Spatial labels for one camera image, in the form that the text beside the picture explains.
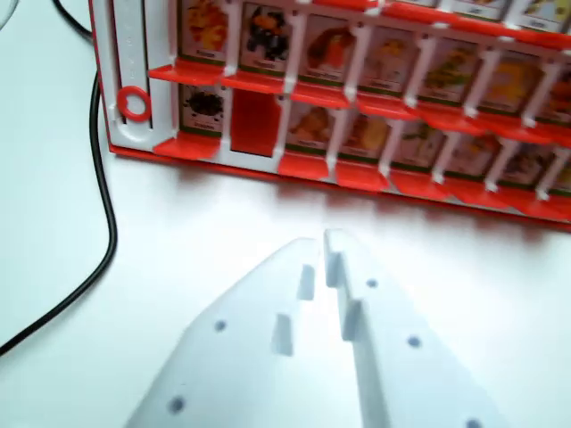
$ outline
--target black cable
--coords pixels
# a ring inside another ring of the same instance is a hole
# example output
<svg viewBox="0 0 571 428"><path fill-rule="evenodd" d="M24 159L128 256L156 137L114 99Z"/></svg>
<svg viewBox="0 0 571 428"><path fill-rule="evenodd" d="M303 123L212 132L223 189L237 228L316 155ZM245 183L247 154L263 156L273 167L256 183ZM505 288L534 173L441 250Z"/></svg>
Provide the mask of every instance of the black cable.
<svg viewBox="0 0 571 428"><path fill-rule="evenodd" d="M65 8L60 3L60 0L52 0L52 1L54 3L55 8L57 9L57 12L60 13L60 15L67 21L67 23L70 24L73 27L73 29L75 29L79 33L80 36L87 38L89 39L89 41L91 41L92 37L91 31L89 31L83 25L77 22L77 20L73 18L68 11L65 10Z"/></svg>
<svg viewBox="0 0 571 428"><path fill-rule="evenodd" d="M91 37L91 33L78 24L63 8L59 0L54 0L55 7L62 13L67 22L82 36L86 37L87 33ZM115 251L117 250L117 222L113 212L109 189L105 181L105 173L103 171L103 160L99 148L99 132L97 122L99 119L99 100L101 99L101 89L99 88L99 80L95 74L93 89L91 91L91 103L89 105L89 141L91 143L91 154L93 156L93 165L95 168L95 176L97 177L97 185L99 186L99 194L103 202L105 216L107 217L107 228L109 229L109 243L107 251L95 270L88 276L83 283L79 285L70 295L58 303L53 309L43 315L34 323L24 328L21 332L12 337L8 342L0 347L0 357L25 341L37 330L49 323L52 319L60 315L66 308L77 300L84 292L86 292L101 277L105 270L112 262Z"/></svg>

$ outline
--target flip-up character card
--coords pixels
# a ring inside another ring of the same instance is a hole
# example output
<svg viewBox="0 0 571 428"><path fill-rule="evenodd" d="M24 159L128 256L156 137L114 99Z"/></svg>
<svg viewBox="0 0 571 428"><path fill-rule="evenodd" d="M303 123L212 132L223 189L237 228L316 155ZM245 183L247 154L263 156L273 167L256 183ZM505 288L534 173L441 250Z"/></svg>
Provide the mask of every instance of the flip-up character card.
<svg viewBox="0 0 571 428"><path fill-rule="evenodd" d="M339 159L377 164L391 127L385 118L358 114L345 143L339 149Z"/></svg>
<svg viewBox="0 0 571 428"><path fill-rule="evenodd" d="M559 33L567 23L570 13L569 0L531 0L524 9L519 25Z"/></svg>
<svg viewBox="0 0 571 428"><path fill-rule="evenodd" d="M494 134L463 134L449 160L445 176L482 181L501 150Z"/></svg>
<svg viewBox="0 0 571 428"><path fill-rule="evenodd" d="M499 21L507 8L509 0L456 0L454 12L484 21Z"/></svg>
<svg viewBox="0 0 571 428"><path fill-rule="evenodd" d="M178 55L182 58L224 65L228 17L223 0L178 0Z"/></svg>
<svg viewBox="0 0 571 428"><path fill-rule="evenodd" d="M535 119L564 127L571 125L571 63L559 74Z"/></svg>
<svg viewBox="0 0 571 428"><path fill-rule="evenodd" d="M436 6L436 0L396 0L396 1L401 3L418 4L419 6L428 6L428 7Z"/></svg>
<svg viewBox="0 0 571 428"><path fill-rule="evenodd" d="M521 143L508 160L499 184L531 189L549 167L552 158L553 147L550 145Z"/></svg>
<svg viewBox="0 0 571 428"><path fill-rule="evenodd" d="M335 117L329 109L306 103L292 103L285 148L296 152L325 155Z"/></svg>
<svg viewBox="0 0 571 428"><path fill-rule="evenodd" d="M310 15L299 80L342 86L354 46L355 36L351 33L349 21Z"/></svg>
<svg viewBox="0 0 571 428"><path fill-rule="evenodd" d="M430 127L423 120L406 122L391 166L413 171L430 171L444 139L445 135L441 130Z"/></svg>
<svg viewBox="0 0 571 428"><path fill-rule="evenodd" d="M244 3L240 69L283 77L291 36L283 9Z"/></svg>
<svg viewBox="0 0 571 428"><path fill-rule="evenodd" d="M414 67L417 46L412 31L377 27L371 37L359 90L400 96Z"/></svg>
<svg viewBox="0 0 571 428"><path fill-rule="evenodd" d="M222 136L224 99L217 86L180 85L180 129L203 136Z"/></svg>
<svg viewBox="0 0 571 428"><path fill-rule="evenodd" d="M571 160L569 160L561 172L559 172L550 193L571 196Z"/></svg>
<svg viewBox="0 0 571 428"><path fill-rule="evenodd" d="M477 45L444 38L434 50L418 99L460 105L478 67Z"/></svg>
<svg viewBox="0 0 571 428"><path fill-rule="evenodd" d="M527 53L507 51L490 77L478 109L517 116L543 75L541 59Z"/></svg>

